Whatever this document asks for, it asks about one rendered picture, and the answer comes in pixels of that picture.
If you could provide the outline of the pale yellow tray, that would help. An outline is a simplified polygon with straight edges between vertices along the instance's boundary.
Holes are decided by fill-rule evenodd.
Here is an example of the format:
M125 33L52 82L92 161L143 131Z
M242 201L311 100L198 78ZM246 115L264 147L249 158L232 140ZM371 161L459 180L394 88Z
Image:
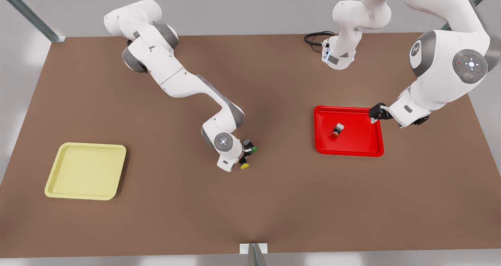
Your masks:
M111 200L118 190L125 156L122 145L63 143L45 185L45 196Z

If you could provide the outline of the red tray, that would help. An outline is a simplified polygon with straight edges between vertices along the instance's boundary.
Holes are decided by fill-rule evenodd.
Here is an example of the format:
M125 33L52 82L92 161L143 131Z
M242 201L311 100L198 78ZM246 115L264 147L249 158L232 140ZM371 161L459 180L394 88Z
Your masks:
M329 134L337 123L344 130L336 140ZM314 109L315 148L324 155L379 157L384 153L379 123L371 123L369 109L318 106Z

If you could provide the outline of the red button switch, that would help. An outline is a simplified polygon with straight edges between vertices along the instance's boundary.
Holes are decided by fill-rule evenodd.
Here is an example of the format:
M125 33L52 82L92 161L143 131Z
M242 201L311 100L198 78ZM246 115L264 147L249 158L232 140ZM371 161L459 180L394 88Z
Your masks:
M335 125L335 127L333 128L333 130L331 131L331 133L329 134L329 138L332 140L338 139L341 132L343 132L344 128L345 128L345 125L343 125L341 123L337 123Z

